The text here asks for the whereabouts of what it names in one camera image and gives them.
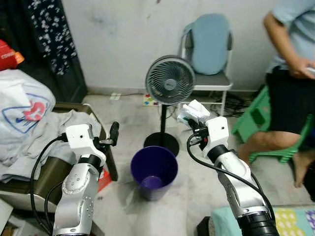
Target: white wall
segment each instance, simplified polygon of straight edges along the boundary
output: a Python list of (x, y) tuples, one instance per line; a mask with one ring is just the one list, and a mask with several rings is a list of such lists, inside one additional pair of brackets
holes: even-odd
[(204, 13), (220, 12), (230, 21), (233, 89), (257, 89), (274, 54), (261, 24), (273, 0), (63, 0), (63, 5), (89, 87), (144, 88), (150, 64), (176, 54), (183, 28)]

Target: person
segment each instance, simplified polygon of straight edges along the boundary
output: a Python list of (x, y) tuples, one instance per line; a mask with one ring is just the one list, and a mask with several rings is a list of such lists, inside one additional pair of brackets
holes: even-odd
[[(300, 138), (308, 114), (315, 114), (315, 0), (280, 0), (263, 20), (278, 51), (267, 70), (269, 131), (250, 136), (239, 156), (249, 164), (252, 152), (288, 148)], [(295, 186), (300, 187), (315, 150), (293, 156)]]

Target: light blue shirt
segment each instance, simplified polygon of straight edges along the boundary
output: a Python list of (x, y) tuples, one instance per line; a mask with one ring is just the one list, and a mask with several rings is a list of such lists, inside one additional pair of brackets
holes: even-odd
[[(274, 17), (288, 27), (288, 34), (296, 53), (315, 61), (315, 0), (280, 0), (272, 10)], [(280, 66), (288, 69), (285, 60), (276, 55), (267, 72)]]

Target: electric fan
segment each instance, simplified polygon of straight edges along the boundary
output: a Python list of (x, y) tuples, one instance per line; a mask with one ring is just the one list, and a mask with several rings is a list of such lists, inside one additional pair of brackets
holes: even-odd
[(151, 134), (144, 147), (160, 146), (175, 156), (179, 151), (177, 140), (165, 132), (167, 106), (183, 102), (192, 93), (195, 75), (191, 65), (178, 56), (163, 56), (151, 65), (146, 77), (150, 96), (162, 104), (160, 132)]

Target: purple trash bin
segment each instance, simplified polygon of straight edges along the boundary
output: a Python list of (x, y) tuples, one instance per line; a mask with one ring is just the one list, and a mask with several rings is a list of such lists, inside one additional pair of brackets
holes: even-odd
[(140, 185), (141, 195), (149, 201), (157, 201), (166, 193), (177, 171), (174, 154), (164, 147), (145, 147), (131, 161), (131, 174)]

